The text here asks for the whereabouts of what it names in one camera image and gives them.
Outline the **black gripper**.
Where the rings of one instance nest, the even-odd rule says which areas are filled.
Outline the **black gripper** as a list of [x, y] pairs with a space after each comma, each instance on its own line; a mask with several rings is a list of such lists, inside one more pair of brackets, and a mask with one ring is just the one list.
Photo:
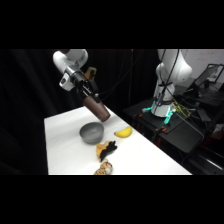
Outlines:
[[93, 96], [96, 103], [100, 103], [98, 87], [93, 79], [87, 79], [81, 71], [75, 72], [73, 84], [78, 95], [85, 100], [89, 96]]

